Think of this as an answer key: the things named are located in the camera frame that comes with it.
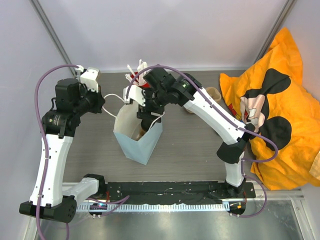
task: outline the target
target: bag handle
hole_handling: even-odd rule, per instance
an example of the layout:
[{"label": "bag handle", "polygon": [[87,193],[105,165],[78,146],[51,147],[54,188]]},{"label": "bag handle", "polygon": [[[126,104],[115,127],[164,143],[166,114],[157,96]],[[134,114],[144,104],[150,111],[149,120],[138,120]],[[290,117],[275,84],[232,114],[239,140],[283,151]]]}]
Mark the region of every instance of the bag handle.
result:
[{"label": "bag handle", "polygon": [[[110,94],[107,94],[105,95],[103,98],[106,99],[106,97],[109,97],[109,96],[116,96],[118,99],[120,99],[124,104],[125,104],[125,100],[123,100],[120,96],[118,96],[117,94],[114,94],[114,93],[110,93]],[[111,112],[109,112],[107,109],[105,109],[104,106],[102,106],[102,109],[107,113],[109,114],[110,116],[116,118],[117,116],[113,115]]]}]

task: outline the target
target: reflective metal surface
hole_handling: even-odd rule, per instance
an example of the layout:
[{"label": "reflective metal surface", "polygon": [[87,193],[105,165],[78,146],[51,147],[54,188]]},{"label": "reflective metal surface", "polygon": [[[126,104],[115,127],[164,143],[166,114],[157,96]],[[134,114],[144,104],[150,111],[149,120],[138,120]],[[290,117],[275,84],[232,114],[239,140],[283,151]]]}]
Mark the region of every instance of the reflective metal surface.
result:
[{"label": "reflective metal surface", "polygon": [[[258,211],[262,204],[263,201],[248,201],[245,214]],[[70,223],[70,240],[303,239],[290,200],[268,201],[264,212],[252,218],[236,218],[224,211],[128,212],[82,221],[87,216],[88,213],[77,213]],[[62,223],[43,221],[42,229],[48,240],[66,238]]]}]

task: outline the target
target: orange cloth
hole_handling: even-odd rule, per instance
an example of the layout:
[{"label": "orange cloth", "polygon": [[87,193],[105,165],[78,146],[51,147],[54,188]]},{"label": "orange cloth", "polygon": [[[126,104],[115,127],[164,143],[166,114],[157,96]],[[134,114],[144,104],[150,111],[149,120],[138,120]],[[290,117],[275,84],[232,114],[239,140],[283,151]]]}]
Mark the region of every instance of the orange cloth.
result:
[{"label": "orange cloth", "polygon": [[[270,189],[320,186],[320,169],[309,173],[320,151],[320,104],[302,87],[303,62],[289,30],[283,28],[268,52],[240,77],[220,75],[222,96],[232,114],[279,148],[276,159],[253,163],[251,172]],[[257,160],[274,150],[259,137],[250,140]]]}]

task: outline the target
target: white rope handle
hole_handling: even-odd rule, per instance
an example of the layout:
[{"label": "white rope handle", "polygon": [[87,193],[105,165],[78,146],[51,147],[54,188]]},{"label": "white rope handle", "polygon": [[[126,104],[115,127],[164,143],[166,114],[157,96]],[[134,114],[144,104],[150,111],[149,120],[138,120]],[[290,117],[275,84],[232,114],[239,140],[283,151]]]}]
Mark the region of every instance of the white rope handle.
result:
[{"label": "white rope handle", "polygon": [[[107,94],[105,95],[103,98],[106,99],[106,97],[109,97],[109,96],[116,96],[118,99],[120,99],[124,104],[125,104],[125,100],[123,100],[120,96],[118,96],[117,94],[114,94],[114,93],[110,93],[110,94]],[[102,109],[107,113],[109,114],[110,116],[116,118],[117,116],[113,115],[111,112],[109,112],[107,109],[105,109],[104,106],[102,106]]]},{"label": "white rope handle", "polygon": [[162,118],[162,117],[165,115],[165,113],[166,113],[166,112],[164,111],[162,115],[158,116],[155,120],[153,120],[153,122],[151,123],[151,125],[150,125],[150,127],[149,127],[148,130],[150,130],[150,129],[152,128],[152,126],[156,123],[156,121],[157,121],[158,119]]}]

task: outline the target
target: gray floor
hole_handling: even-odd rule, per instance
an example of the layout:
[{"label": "gray floor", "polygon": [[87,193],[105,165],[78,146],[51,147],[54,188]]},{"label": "gray floor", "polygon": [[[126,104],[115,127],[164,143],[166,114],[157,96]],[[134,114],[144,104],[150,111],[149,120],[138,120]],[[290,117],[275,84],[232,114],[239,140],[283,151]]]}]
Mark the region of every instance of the gray floor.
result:
[{"label": "gray floor", "polygon": [[[219,71],[190,72],[204,87],[219,87]],[[242,70],[226,71],[239,76]],[[124,73],[102,74],[102,94],[121,95],[128,85]],[[123,103],[109,97],[104,105],[117,114]],[[198,116],[187,113],[178,105],[165,107],[163,133],[148,164],[127,159],[114,134],[115,119],[102,114],[86,114],[81,118],[71,145],[64,172],[64,182],[79,182],[88,173],[104,175],[109,182],[125,181],[223,181],[224,163],[216,152],[221,138]],[[245,166],[249,173],[250,164]]]},{"label": "gray floor", "polygon": [[[256,213],[262,204],[262,201],[249,201],[245,214]],[[88,215],[84,212],[75,215],[69,224],[70,240],[303,239],[290,200],[270,200],[260,215],[246,219],[229,216],[225,211],[189,211],[112,213],[83,221]],[[63,223],[43,221],[42,229],[48,240],[66,238]]]}]

